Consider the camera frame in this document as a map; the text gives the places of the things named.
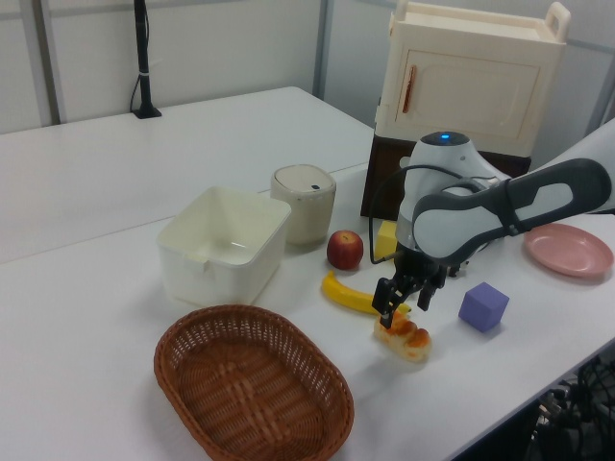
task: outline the banana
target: banana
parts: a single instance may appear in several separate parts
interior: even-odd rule
[[[378,310],[372,307],[373,295],[357,291],[344,285],[335,277],[333,271],[329,271],[323,278],[322,290],[330,300],[338,304],[366,314],[380,315]],[[400,304],[398,310],[403,314],[407,314],[410,307],[407,304]]]

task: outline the brown woven basket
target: brown woven basket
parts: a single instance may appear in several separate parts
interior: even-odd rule
[[[260,307],[186,315],[161,337],[154,370],[214,461],[326,460],[353,425],[341,373],[294,325]]]

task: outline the cream cabinet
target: cream cabinet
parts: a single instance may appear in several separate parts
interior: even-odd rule
[[[480,151],[529,156],[569,20],[557,2],[532,19],[400,1],[375,135],[457,131]]]

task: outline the purple cube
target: purple cube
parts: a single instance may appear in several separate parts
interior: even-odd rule
[[[501,321],[508,300],[507,295],[483,282],[466,292],[459,317],[485,333]]]

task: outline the black stand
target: black stand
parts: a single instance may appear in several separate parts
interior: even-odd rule
[[[138,53],[138,75],[141,87],[141,107],[133,110],[138,118],[160,117],[162,114],[152,104],[150,91],[150,67],[147,60],[147,22],[145,0],[135,0],[136,52]]]

